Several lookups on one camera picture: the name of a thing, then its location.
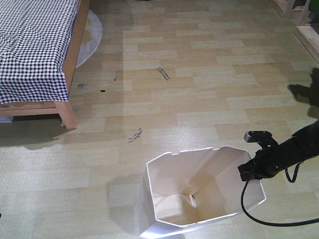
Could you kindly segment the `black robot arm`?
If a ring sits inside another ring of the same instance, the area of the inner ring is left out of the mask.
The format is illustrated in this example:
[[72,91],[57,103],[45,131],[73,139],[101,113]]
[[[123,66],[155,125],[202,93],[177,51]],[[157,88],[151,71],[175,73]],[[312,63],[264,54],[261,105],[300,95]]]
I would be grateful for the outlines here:
[[244,140],[258,143],[261,149],[256,151],[254,158],[238,166],[242,181],[272,178],[282,170],[318,156],[319,122],[301,128],[280,144],[264,130],[248,131]]

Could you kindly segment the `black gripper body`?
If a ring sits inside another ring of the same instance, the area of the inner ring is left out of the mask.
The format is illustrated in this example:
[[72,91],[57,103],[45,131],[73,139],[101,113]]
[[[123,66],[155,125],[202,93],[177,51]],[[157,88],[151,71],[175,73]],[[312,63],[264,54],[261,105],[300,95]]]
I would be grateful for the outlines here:
[[253,159],[238,166],[242,181],[272,178],[280,171],[294,165],[293,139],[288,139],[279,145],[276,145],[271,139],[264,141],[245,139],[245,141],[248,143],[256,142],[262,149],[256,152]]

